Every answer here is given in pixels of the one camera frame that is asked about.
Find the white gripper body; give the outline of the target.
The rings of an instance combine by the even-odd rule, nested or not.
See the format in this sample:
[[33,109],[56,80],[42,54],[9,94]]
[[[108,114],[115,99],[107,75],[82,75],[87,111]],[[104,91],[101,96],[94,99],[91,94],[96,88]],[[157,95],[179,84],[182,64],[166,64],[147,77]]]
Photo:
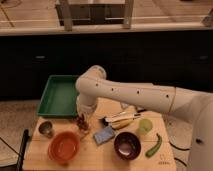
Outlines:
[[86,120],[90,119],[92,114],[95,112],[97,108],[97,103],[93,105],[85,105],[80,102],[80,97],[77,97],[76,100],[77,105],[77,113],[79,116],[83,115]]

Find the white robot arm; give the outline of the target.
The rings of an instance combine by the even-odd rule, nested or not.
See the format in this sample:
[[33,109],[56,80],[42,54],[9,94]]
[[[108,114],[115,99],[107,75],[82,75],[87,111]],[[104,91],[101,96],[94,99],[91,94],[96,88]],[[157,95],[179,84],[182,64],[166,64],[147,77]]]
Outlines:
[[79,113],[93,113],[101,97],[168,114],[192,124],[187,171],[213,171],[213,93],[152,83],[109,81],[99,65],[79,76],[75,86],[79,92]]

